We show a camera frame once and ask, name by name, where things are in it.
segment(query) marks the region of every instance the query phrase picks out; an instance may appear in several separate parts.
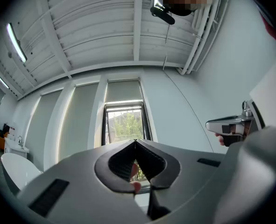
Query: orange object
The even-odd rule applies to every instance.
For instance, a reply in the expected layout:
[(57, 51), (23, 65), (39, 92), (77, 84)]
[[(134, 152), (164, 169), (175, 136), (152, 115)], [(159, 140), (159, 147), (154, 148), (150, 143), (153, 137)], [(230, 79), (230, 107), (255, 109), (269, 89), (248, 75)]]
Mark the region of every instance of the orange object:
[(5, 138), (7, 137), (7, 135), (9, 134), (9, 132), (7, 132), (6, 134), (4, 134), (4, 138), (0, 137), (0, 149), (5, 149)]

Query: cable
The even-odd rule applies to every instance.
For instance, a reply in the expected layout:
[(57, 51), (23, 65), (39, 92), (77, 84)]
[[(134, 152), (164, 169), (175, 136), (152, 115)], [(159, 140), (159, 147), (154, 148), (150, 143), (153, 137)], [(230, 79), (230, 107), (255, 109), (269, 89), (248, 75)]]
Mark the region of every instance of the cable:
[(186, 97), (184, 96), (184, 94), (181, 92), (181, 90), (180, 90), (179, 87), (175, 84), (175, 82), (170, 78), (170, 76), (168, 76), (168, 74), (167, 74), (164, 70), (163, 70), (163, 72), (164, 72), (164, 73), (166, 74), (166, 76), (173, 82), (173, 84), (178, 88), (179, 92), (182, 94), (182, 96), (184, 97), (184, 99), (186, 100), (186, 102), (188, 102), (188, 104), (189, 104), (189, 106), (191, 107), (191, 109), (192, 109), (194, 115), (196, 116), (196, 118), (197, 118), (197, 120), (198, 120), (198, 122), (199, 122), (201, 128), (203, 129), (203, 132), (205, 133), (205, 136), (206, 136), (206, 138), (207, 138), (207, 140), (208, 140), (208, 142), (209, 142), (209, 145), (211, 146), (211, 149), (212, 149), (212, 144), (210, 143), (210, 141), (209, 141), (209, 139), (208, 139), (208, 136), (207, 136), (207, 134), (206, 134), (204, 128), (202, 127), (202, 124), (201, 124), (200, 120), (198, 119), (198, 116), (196, 115), (195, 111), (193, 110), (193, 108), (192, 108), (190, 102), (186, 99)]

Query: open window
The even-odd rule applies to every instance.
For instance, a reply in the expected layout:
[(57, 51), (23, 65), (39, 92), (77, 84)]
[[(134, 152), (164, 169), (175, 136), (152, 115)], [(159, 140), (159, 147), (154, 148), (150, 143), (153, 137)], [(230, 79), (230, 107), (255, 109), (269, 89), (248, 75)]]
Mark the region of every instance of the open window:
[[(135, 139), (152, 140), (140, 81), (108, 81), (102, 145)], [(141, 182), (139, 193), (149, 192), (149, 182), (141, 169), (131, 181)]]

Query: faucet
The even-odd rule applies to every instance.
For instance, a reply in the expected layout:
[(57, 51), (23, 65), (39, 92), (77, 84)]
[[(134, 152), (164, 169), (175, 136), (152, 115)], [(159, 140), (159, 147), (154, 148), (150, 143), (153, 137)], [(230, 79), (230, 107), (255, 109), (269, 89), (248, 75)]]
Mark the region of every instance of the faucet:
[(21, 139), (18, 141), (18, 144), (19, 144), (20, 146), (22, 146), (22, 141), (21, 141)]

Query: ceiling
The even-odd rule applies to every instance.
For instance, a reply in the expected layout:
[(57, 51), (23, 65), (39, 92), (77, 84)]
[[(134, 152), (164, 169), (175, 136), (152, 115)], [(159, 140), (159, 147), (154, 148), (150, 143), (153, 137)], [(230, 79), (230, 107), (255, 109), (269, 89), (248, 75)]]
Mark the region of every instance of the ceiling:
[[(195, 42), (194, 14), (151, 15), (153, 0), (16, 0), (0, 18), (0, 76), (21, 98), (49, 82), (125, 65), (183, 68)], [(19, 59), (6, 31), (12, 23), (27, 57)]]

